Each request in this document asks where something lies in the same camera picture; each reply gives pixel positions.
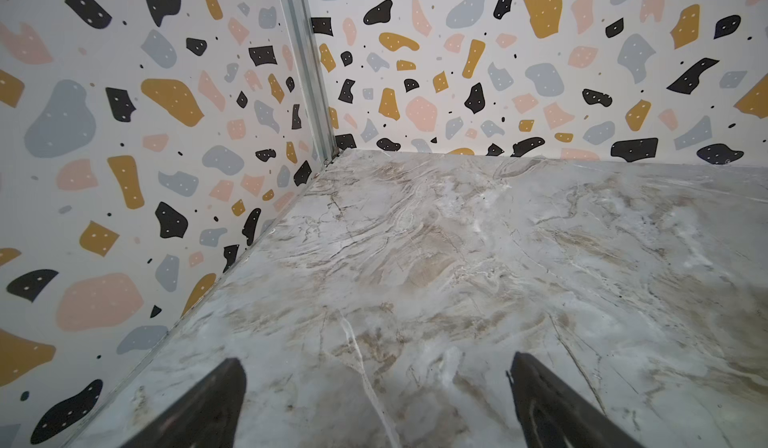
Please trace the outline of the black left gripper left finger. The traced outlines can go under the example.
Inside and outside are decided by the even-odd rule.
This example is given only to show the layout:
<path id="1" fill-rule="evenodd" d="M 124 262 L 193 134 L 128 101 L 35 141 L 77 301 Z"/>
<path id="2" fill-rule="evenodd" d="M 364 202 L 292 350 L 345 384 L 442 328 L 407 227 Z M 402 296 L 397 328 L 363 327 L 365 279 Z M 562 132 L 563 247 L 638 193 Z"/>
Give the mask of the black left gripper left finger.
<path id="1" fill-rule="evenodd" d="M 241 362 L 227 358 L 126 447 L 232 447 L 247 388 Z"/>

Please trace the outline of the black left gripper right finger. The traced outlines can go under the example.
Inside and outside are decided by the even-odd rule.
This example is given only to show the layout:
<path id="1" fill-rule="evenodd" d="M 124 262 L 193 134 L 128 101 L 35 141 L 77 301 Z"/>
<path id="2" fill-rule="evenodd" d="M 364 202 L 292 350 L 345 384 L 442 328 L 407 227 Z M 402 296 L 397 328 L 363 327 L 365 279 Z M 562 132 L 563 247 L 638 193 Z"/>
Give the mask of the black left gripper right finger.
<path id="1" fill-rule="evenodd" d="M 529 447 L 641 447 L 533 355 L 517 352 L 506 375 Z"/>

